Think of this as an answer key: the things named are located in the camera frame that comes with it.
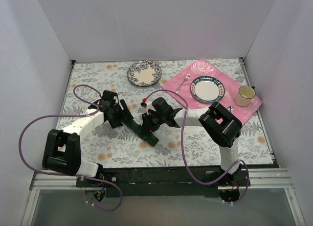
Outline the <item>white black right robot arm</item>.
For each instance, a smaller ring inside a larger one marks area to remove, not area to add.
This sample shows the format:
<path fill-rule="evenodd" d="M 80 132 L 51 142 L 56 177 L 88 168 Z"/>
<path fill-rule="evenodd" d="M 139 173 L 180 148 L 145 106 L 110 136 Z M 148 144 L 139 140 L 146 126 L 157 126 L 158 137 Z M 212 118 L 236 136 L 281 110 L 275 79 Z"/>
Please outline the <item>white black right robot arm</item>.
<path fill-rule="evenodd" d="M 214 102 L 209 108 L 204 109 L 173 109 L 164 98 L 159 97 L 153 102 L 144 98 L 141 106 L 146 109 L 146 113 L 142 115 L 144 131 L 152 133 L 162 124 L 167 124 L 169 127 L 181 128 L 183 136 L 185 126 L 203 127 L 218 145 L 221 155 L 221 175 L 210 182 L 196 179 L 187 164 L 184 148 L 181 148 L 184 165 L 193 181 L 202 185 L 214 185 L 222 180 L 224 184 L 231 186 L 239 180 L 241 165 L 238 138 L 241 135 L 242 123 L 222 104 Z"/>

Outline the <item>dark green cloth napkin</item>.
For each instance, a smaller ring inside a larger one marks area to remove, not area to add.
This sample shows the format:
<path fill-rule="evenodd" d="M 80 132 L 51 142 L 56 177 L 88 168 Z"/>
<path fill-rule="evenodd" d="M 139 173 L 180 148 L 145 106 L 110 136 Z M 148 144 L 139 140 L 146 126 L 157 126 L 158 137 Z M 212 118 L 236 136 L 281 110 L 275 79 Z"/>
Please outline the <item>dark green cloth napkin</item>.
<path fill-rule="evenodd" d="M 149 145 L 154 147 L 159 142 L 159 139 L 156 136 L 154 136 L 149 130 L 144 130 L 143 127 L 137 124 L 133 119 L 125 120 L 123 123 Z"/>

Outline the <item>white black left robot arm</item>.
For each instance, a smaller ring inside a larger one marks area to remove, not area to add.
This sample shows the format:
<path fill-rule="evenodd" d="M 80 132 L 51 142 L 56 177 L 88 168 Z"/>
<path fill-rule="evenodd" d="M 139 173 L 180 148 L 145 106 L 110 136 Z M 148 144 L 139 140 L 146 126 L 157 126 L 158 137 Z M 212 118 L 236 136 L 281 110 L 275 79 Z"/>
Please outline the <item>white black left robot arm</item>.
<path fill-rule="evenodd" d="M 102 98 L 89 106 L 87 115 L 48 133 L 43 167 L 69 176 L 87 176 L 92 186 L 100 186 L 104 181 L 103 173 L 98 171 L 100 165 L 82 158 L 81 141 L 106 121 L 116 128 L 127 118 L 133 117 L 125 101 L 119 100 L 116 92 L 103 91 Z"/>

